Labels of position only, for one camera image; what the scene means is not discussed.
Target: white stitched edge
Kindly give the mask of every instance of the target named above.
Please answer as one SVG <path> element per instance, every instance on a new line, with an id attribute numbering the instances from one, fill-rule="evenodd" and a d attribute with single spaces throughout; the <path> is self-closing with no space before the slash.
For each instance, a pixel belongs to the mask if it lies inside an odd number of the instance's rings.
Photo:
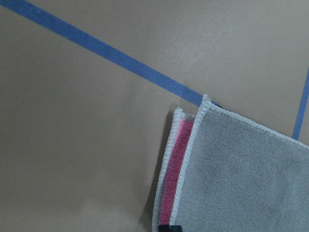
<path id="1" fill-rule="evenodd" d="M 173 151 L 179 126 L 184 117 L 183 110 L 181 108 L 176 108 L 173 114 L 173 120 L 172 125 L 169 133 L 169 138 L 167 141 L 167 145 L 165 148 L 163 160 L 162 160 L 162 166 L 161 171 L 159 174 L 158 184 L 156 188 L 155 193 L 155 199 L 154 199 L 154 209 L 153 209 L 153 220 L 152 220 L 152 228 L 153 232 L 158 232 L 158 225 L 159 225 L 159 217 L 160 217 L 160 211 L 161 211 L 161 202 L 162 202 L 162 194 L 163 194 L 163 185 L 164 185 L 164 179 L 165 174 L 168 168 L 169 159 L 171 156 L 171 153 Z"/>
<path id="2" fill-rule="evenodd" d="M 268 127 L 265 127 L 265 126 L 263 126 L 261 124 L 253 122 L 252 120 L 247 119 L 247 118 L 245 118 L 243 116 L 240 116 L 240 115 L 238 115 L 236 113 L 233 113 L 233 112 L 230 112 L 228 110 L 222 109 L 222 108 L 217 107 L 215 105 L 211 106 L 210 110 L 214 111 L 214 112 L 218 112 L 218 113 L 226 115 L 226 116 L 230 116 L 231 118 L 234 118 L 234 119 L 240 121 L 241 123 L 246 124 L 246 125 L 248 125 L 248 126 L 250 126 L 252 128 L 255 128 L 255 129 L 260 130 L 262 132 L 266 132 L 266 133 L 268 133 L 268 134 L 270 134 L 272 136 L 275 136 L 277 138 L 283 139 L 283 140 L 285 140 L 285 141 L 287 141 L 289 143 L 292 143 L 292 144 L 294 144 L 296 146 L 299 146 L 301 148 L 309 150 L 309 146 L 303 144 L 302 142 L 297 141 L 297 140 L 295 140 L 295 139 L 293 139 L 291 137 L 288 137 L 286 135 L 280 134 L 279 132 L 277 132 L 275 130 L 272 130 L 272 129 L 270 129 Z"/>
<path id="3" fill-rule="evenodd" d="M 181 169 L 180 169 L 180 172 L 179 172 L 179 177 L 178 177 L 177 187 L 176 187 L 176 193 L 175 193 L 175 198 L 174 198 L 174 203 L 173 203 L 173 209 L 172 209 L 172 213 L 171 213 L 170 219 L 169 219 L 170 225 L 174 225 L 175 222 L 176 222 L 176 217 L 177 217 L 177 213 L 178 213 L 181 193 L 182 193 L 183 184 L 184 184 L 185 173 L 186 173 L 186 170 L 187 170 L 187 167 L 188 167 L 188 164 L 189 164 L 193 144 L 194 144 L 195 138 L 197 136 L 199 126 L 200 126 L 205 114 L 207 113 L 207 111 L 208 111 L 208 109 L 210 108 L 211 105 L 212 105 L 212 103 L 211 103 L 210 98 L 207 95 L 204 95 L 202 104 L 201 104 L 201 106 L 198 110 L 197 116 L 195 117 L 195 120 L 194 120 L 194 124 L 193 124 L 192 130 L 191 130 L 191 135 L 190 135 L 190 138 L 189 138 L 189 141 L 188 141 L 188 145 L 187 145 L 187 148 L 186 148 L 185 153 L 184 153 L 183 163 L 182 163 L 182 166 L 181 166 Z"/>

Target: folded towel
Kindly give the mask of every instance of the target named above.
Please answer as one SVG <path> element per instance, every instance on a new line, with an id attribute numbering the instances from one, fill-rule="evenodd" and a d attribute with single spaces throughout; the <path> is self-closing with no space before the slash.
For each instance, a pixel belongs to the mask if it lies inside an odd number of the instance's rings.
<path id="1" fill-rule="evenodd" d="M 308 146 L 205 95 L 196 117 L 174 113 L 153 231 L 166 224 L 183 232 L 307 232 L 308 176 Z"/>

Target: blue line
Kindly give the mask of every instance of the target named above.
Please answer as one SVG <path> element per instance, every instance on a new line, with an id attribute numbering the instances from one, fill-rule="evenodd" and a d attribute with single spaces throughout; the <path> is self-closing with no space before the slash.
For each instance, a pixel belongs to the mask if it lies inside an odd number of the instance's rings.
<path id="1" fill-rule="evenodd" d="M 24 0 L 0 0 L 17 14 L 199 106 L 202 95 Z"/>
<path id="2" fill-rule="evenodd" d="M 298 114 L 294 126 L 294 131 L 292 138 L 298 140 L 299 135 L 300 135 L 300 130 L 301 126 L 303 124 L 304 116 L 305 116 L 305 111 L 306 111 L 306 106 L 308 102 L 308 96 L 309 96 L 309 69 L 307 73 L 307 78 L 305 80 L 305 86 L 304 86 L 304 91 L 303 91 L 303 96 L 301 98 L 300 104 L 299 104 L 299 109 L 298 109 Z"/>

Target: pink fabric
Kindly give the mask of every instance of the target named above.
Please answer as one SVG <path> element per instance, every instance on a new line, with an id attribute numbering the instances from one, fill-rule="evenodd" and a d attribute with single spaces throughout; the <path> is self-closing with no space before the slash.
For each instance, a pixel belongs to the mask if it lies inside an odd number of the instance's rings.
<path id="1" fill-rule="evenodd" d="M 165 177 L 163 200 L 160 212 L 160 225 L 169 224 L 173 208 L 179 172 L 183 163 L 183 156 L 187 148 L 191 134 L 193 121 L 183 120 L 177 134 L 175 146 L 169 160 L 169 166 Z"/>

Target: cloth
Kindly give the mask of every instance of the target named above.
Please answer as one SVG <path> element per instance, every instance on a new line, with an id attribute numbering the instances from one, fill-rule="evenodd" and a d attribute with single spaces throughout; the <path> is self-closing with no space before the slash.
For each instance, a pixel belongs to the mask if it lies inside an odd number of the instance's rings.
<path id="1" fill-rule="evenodd" d="M 184 114 L 180 109 L 177 114 Z M 180 121 L 173 120 L 153 231 Z M 185 145 L 169 225 L 183 232 L 309 231 L 309 147 L 211 103 L 204 96 Z"/>

